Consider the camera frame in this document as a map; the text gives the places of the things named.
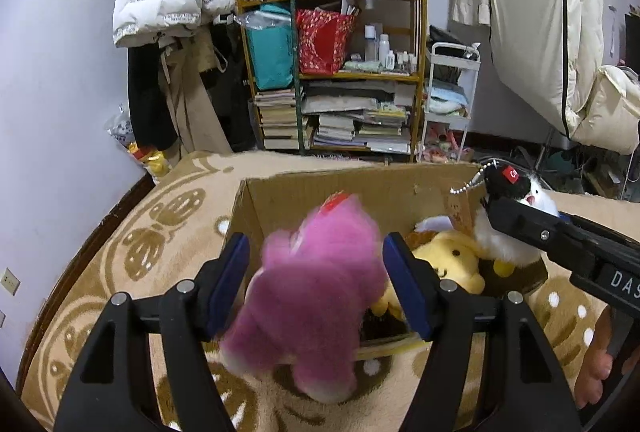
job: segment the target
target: black zipper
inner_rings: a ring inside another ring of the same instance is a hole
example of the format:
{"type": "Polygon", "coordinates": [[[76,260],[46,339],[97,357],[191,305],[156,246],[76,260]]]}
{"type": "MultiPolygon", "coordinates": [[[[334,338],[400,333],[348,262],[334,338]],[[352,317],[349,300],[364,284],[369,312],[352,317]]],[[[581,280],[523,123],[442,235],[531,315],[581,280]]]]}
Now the black zipper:
{"type": "Polygon", "coordinates": [[[564,135],[569,137],[569,126],[566,123],[566,100],[569,89],[569,11],[567,0],[562,0],[562,125],[564,125],[564,135]]]}

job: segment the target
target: red bag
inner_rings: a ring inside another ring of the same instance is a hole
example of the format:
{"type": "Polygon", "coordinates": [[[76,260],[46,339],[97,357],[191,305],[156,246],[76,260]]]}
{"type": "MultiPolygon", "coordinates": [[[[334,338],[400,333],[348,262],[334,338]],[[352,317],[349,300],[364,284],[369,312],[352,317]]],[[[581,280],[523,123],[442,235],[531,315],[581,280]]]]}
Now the red bag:
{"type": "Polygon", "coordinates": [[[356,23],[354,15],[298,9],[300,72],[335,74],[342,68],[347,40],[356,23]]]}

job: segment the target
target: beige patterned blanket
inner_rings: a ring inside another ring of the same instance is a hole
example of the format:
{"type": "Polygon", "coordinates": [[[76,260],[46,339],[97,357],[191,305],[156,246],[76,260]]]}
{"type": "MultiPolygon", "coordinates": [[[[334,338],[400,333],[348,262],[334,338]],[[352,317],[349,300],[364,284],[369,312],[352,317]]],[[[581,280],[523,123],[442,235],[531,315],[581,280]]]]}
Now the beige patterned blanket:
{"type": "MultiPolygon", "coordinates": [[[[274,153],[199,154],[183,160],[123,221],[69,292],[30,366],[22,395],[25,404],[51,429],[70,370],[110,295],[128,291],[138,298],[163,293],[178,280],[193,278],[203,262],[218,256],[242,179],[365,165],[274,153]]],[[[640,239],[638,205],[588,196],[555,194],[554,198],[562,211],[578,213],[640,239]]],[[[573,288],[566,271],[552,263],[546,266],[549,279],[529,303],[572,380],[602,303],[573,288]]],[[[161,346],[154,338],[159,337],[152,337],[152,361],[162,418],[179,430],[161,346]]],[[[481,339],[476,340],[474,350],[479,352],[481,347],[481,339]]],[[[358,388],[353,397],[327,406],[300,394],[288,367],[280,367],[264,379],[241,380],[218,363],[214,344],[205,349],[222,399],[241,432],[397,430],[428,356],[428,348],[421,346],[358,362],[358,388]]],[[[460,423],[470,417],[479,377],[480,361],[472,361],[460,423]]]]}

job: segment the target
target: screw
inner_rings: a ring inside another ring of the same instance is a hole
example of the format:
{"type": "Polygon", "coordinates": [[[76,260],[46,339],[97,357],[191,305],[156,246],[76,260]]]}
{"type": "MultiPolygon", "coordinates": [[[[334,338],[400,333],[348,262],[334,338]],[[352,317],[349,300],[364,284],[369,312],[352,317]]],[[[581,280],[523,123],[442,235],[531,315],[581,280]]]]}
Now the screw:
{"type": "Polygon", "coordinates": [[[127,301],[126,293],[116,293],[111,297],[111,303],[114,306],[122,306],[127,301]]]}
{"type": "Polygon", "coordinates": [[[194,287],[196,287],[196,285],[193,280],[181,280],[176,286],[177,290],[180,291],[180,293],[188,293],[194,287]]]}
{"type": "Polygon", "coordinates": [[[456,284],[455,282],[453,282],[453,280],[449,278],[443,278],[440,281],[440,289],[442,289],[443,291],[446,291],[447,293],[451,293],[452,291],[455,291],[456,289],[458,289],[458,284],[456,284]]]}
{"type": "Polygon", "coordinates": [[[524,301],[522,295],[517,291],[509,291],[507,298],[514,304],[522,304],[522,302],[524,301]]]}

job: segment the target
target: beige pants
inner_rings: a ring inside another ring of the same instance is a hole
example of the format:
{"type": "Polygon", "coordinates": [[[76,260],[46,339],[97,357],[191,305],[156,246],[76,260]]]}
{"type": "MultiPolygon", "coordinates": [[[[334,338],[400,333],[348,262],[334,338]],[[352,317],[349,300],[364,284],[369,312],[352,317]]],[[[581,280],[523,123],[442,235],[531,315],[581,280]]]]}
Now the beige pants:
{"type": "Polygon", "coordinates": [[[164,56],[166,66],[164,71],[162,68],[159,71],[160,87],[166,96],[175,131],[182,142],[182,145],[174,145],[165,154],[172,164],[196,150],[231,154],[231,147],[200,79],[201,71],[219,66],[209,31],[200,28],[193,38],[182,38],[180,41],[182,49],[164,56]]]}

